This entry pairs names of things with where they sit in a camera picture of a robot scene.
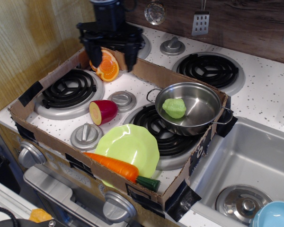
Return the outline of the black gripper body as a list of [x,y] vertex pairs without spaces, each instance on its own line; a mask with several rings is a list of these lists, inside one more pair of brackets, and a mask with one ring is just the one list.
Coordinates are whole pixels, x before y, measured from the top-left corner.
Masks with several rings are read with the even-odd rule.
[[125,52],[126,44],[134,44],[138,50],[144,48],[143,30],[127,23],[124,19],[121,19],[121,23],[117,25],[118,19],[110,21],[105,18],[103,21],[76,25],[80,31],[80,42],[87,53],[97,52],[101,47]]

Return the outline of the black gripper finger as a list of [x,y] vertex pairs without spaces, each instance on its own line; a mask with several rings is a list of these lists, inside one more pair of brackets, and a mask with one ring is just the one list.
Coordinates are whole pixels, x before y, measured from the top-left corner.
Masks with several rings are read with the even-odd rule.
[[131,72],[138,55],[140,46],[136,43],[127,43],[124,48],[125,63],[127,65],[127,71]]
[[85,50],[88,54],[88,57],[92,63],[92,65],[97,68],[100,66],[102,62],[102,51],[99,45],[94,44],[94,42],[83,41],[82,42]]

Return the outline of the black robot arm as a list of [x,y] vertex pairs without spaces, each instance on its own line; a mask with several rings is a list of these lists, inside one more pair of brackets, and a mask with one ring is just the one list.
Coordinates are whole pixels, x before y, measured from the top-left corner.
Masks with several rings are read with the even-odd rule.
[[133,70],[138,51],[145,46],[142,38],[143,30],[125,21],[125,13],[134,11],[124,6],[122,0],[92,0],[95,22],[78,23],[80,42],[84,45],[94,67],[102,62],[101,48],[116,50],[124,53],[127,71]]

